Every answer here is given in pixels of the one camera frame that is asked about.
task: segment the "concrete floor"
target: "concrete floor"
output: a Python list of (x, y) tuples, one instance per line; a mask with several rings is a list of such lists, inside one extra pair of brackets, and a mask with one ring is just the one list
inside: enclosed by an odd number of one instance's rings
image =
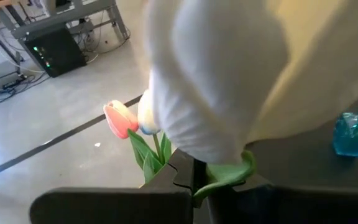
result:
[[(126, 102), (147, 88), (149, 64), (141, 29), (145, 1), (117, 3), (131, 30), (130, 41), (100, 55), (86, 67), (50, 78), (0, 104), (0, 164), (97, 117), (109, 100)], [(99, 13), (92, 19), (97, 23), (100, 17)], [(108, 50), (116, 44), (113, 29), (104, 26), (98, 50)], [(0, 69), (9, 67), (3, 61), (0, 56)], [(25, 66), (37, 69), (28, 61)], [(136, 105), (131, 110), (136, 112)], [(115, 137), (102, 121), (2, 171), (0, 223), (29, 223), (29, 205), (50, 189), (138, 187), (143, 181), (129, 141)]]

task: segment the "computer tower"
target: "computer tower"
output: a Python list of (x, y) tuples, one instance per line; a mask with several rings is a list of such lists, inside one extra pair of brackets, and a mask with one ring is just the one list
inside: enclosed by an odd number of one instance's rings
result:
[(86, 65), (84, 55), (65, 24), (29, 33), (24, 43), (51, 77)]

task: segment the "green leaf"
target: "green leaf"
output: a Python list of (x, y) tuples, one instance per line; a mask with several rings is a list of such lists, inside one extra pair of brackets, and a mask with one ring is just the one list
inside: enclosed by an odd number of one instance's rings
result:
[(158, 160), (161, 162), (161, 164), (164, 164), (164, 156), (162, 154), (162, 148), (160, 146), (160, 143), (158, 142), (158, 137), (157, 134), (153, 134), (153, 140), (154, 140), (154, 144), (155, 144), (155, 149), (157, 151), (157, 155), (158, 155)]
[(250, 151), (244, 150), (241, 157), (242, 164), (236, 166), (207, 164), (208, 184), (195, 193), (195, 201), (200, 202), (216, 189), (238, 184), (250, 177), (256, 170), (254, 155)]
[(150, 182), (161, 168), (161, 163), (148, 153), (143, 165), (145, 183)]
[(147, 154), (150, 153), (151, 157), (154, 157), (158, 160), (156, 153), (147, 145), (142, 136), (139, 136), (132, 130), (128, 129), (128, 136), (131, 140), (132, 148), (134, 150), (136, 163), (140, 166), (141, 169), (144, 167), (144, 161)]
[(155, 175), (154, 170), (152, 168), (152, 161), (150, 159), (151, 157), (152, 156), (150, 156), (150, 154), (147, 154), (144, 160), (143, 173), (144, 173), (145, 184), (149, 183), (150, 180), (152, 180)]
[(165, 163), (168, 162), (169, 158), (172, 155), (172, 144), (171, 141), (167, 138), (167, 135), (164, 133), (161, 140), (161, 151), (162, 151), (162, 160)]

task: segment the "wire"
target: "wire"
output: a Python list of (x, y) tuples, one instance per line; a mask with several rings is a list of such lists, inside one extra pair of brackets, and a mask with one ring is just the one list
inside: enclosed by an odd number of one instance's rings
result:
[(118, 48), (120, 48), (121, 46), (123, 46), (126, 42), (128, 41), (128, 39), (124, 40), (121, 42), (121, 44), (119, 44), (117, 47), (113, 48), (113, 49), (110, 49), (110, 50), (107, 50), (105, 52), (94, 52), (94, 53), (98, 53), (98, 54), (106, 54), (106, 53), (109, 53), (109, 52), (112, 52), (112, 51), (115, 51), (117, 50)]
[(12, 47), (13, 49), (15, 49), (15, 50), (20, 50), (20, 51), (25, 51), (24, 49), (18, 49), (17, 47), (13, 46), (9, 41), (7, 41), (4, 32), (1, 31), (1, 30), (0, 30), (0, 35), (1, 35), (1, 37), (5, 40), (5, 43), (6, 43), (7, 45), (9, 45), (10, 47)]
[[(100, 23), (103, 22), (103, 16), (104, 16), (104, 11), (102, 12), (102, 18), (100, 20)], [(92, 51), (95, 51), (98, 47), (99, 47), (99, 44), (100, 44), (100, 39), (102, 37), (102, 29), (103, 29), (103, 26), (100, 27), (99, 29), (99, 39), (98, 39), (98, 44), (96, 44), (96, 47), (92, 50)]]
[(96, 54), (96, 56), (95, 56), (92, 60), (90, 60), (89, 62), (87, 62), (87, 63), (93, 62), (98, 56), (99, 56), (99, 54)]
[(37, 79), (35, 79), (35, 76), (34, 76), (34, 75), (30, 75), (29, 77), (32, 77), (32, 79), (31, 79), (30, 81), (20, 84), (20, 85), (25, 85), (25, 87), (23, 87), (21, 90), (17, 90), (17, 89), (16, 89), (17, 86), (15, 86), (14, 88), (10, 88), (10, 89), (4, 90), (4, 91), (0, 91), (0, 93), (1, 93), (0, 96), (3, 95), (3, 94), (8, 94), (7, 97), (0, 99), (0, 103), (2, 103), (2, 102), (4, 102), (4, 101), (6, 101), (6, 100), (12, 98), (13, 96), (15, 96), (15, 95), (17, 95), (17, 94), (19, 94), (19, 93), (23, 93), (23, 92), (25, 92), (25, 91), (27, 91), (27, 90), (29, 90), (29, 89), (31, 89), (31, 88), (33, 88), (33, 87), (39, 85), (39, 84), (45, 82), (45, 81), (48, 80), (50, 77), (45, 78), (45, 79), (43, 79), (42, 81), (38, 82), (45, 74), (46, 74), (46, 72), (44, 72), (44, 73), (43, 73), (41, 76), (39, 76)]
[(28, 15), (28, 13), (27, 13), (26, 10), (24, 9), (24, 7), (23, 7), (23, 5), (22, 5), (21, 2), (19, 2), (19, 5), (20, 5), (20, 8), (22, 8), (22, 11), (23, 11), (23, 13), (24, 13), (24, 15), (25, 15), (25, 20), (24, 20), (24, 21), (28, 20), (30, 23), (31, 23), (31, 19), (33, 19), (34, 22), (37, 21), (34, 17)]
[(84, 30), (84, 27), (85, 27), (85, 22), (84, 23), (81, 23), (81, 29), (78, 33), (78, 42), (77, 42), (77, 45), (80, 45), (80, 43), (82, 42), (83, 40), (83, 30)]
[(28, 68), (24, 68), (24, 67), (21, 67), (20, 65), (17, 65), (16, 63), (12, 62), (10, 59), (8, 59), (4, 54), (3, 52), (1, 51), (0, 49), (0, 54), (11, 64), (13, 64), (14, 66), (16, 67), (19, 67), (21, 69), (24, 69), (24, 70), (27, 70), (27, 71), (30, 71), (30, 72), (36, 72), (36, 73), (43, 73), (44, 71), (36, 71), (36, 70), (31, 70), (31, 69), (28, 69)]

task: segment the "blue vase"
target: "blue vase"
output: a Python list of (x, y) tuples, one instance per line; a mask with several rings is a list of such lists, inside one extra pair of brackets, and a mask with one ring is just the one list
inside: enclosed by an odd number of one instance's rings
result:
[(336, 121), (333, 142), (336, 154), (358, 156), (358, 114), (343, 113)]

